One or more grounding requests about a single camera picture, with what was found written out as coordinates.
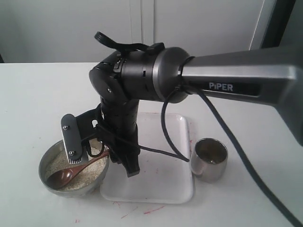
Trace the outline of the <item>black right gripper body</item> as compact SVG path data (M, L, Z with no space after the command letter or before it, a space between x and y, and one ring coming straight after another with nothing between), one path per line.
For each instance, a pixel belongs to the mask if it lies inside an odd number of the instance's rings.
M139 165L137 113L139 100L114 103L101 99L96 109L76 117L81 144L87 154L96 157L89 148L89 141L97 139L110 148L112 162L124 166Z

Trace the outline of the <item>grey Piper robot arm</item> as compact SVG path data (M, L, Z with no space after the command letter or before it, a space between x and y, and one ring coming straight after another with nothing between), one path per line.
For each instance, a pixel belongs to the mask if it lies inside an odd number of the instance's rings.
M89 72L100 104L61 120L70 164L86 161L89 141L96 138L110 147L112 161L122 164L129 177L139 174L139 101L178 103L198 90L208 96L271 105L298 143L303 141L301 47L191 57L163 43L107 42L106 46L114 52Z

